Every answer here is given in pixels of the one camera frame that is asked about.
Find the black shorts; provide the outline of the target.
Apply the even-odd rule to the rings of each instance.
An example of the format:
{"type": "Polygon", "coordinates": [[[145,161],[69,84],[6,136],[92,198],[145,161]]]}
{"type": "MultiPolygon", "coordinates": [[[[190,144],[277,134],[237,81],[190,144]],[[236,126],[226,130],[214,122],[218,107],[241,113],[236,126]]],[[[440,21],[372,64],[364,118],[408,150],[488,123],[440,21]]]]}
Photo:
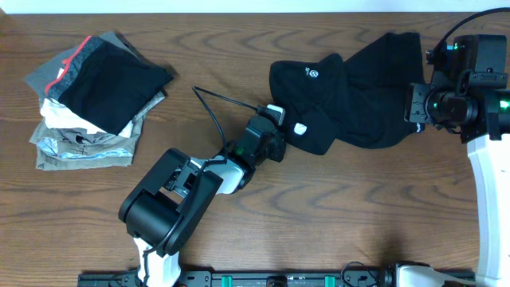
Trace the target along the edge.
{"type": "Polygon", "coordinates": [[[269,70],[273,101],[285,111],[288,144],[323,155],[335,140],[366,149],[399,144],[424,132],[404,119],[406,92],[424,83],[418,33],[386,33],[344,60],[276,61],[269,70]]]}

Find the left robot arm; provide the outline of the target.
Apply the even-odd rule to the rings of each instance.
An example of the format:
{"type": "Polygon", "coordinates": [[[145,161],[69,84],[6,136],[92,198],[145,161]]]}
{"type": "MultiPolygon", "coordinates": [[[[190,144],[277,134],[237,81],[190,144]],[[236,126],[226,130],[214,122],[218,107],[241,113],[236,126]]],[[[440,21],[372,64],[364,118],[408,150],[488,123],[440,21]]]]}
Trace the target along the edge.
{"type": "Polygon", "coordinates": [[[172,286],[180,276],[184,247],[215,195],[231,195],[267,159],[280,162],[286,144],[281,120],[252,116],[242,138],[211,159],[170,148],[120,206],[119,219],[135,239],[142,286],[172,286]]]}

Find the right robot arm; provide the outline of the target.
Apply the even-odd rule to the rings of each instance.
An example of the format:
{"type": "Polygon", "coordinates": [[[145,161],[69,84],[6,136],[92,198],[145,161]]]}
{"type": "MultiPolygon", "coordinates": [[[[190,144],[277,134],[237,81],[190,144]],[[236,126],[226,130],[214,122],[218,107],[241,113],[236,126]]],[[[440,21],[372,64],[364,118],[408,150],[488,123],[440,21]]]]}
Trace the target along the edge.
{"type": "Polygon", "coordinates": [[[429,51],[433,76],[411,84],[404,119],[461,137],[477,190],[479,261],[474,281],[425,266],[402,266],[397,286],[507,286],[509,284],[509,75],[503,35],[463,35],[429,51]]]}

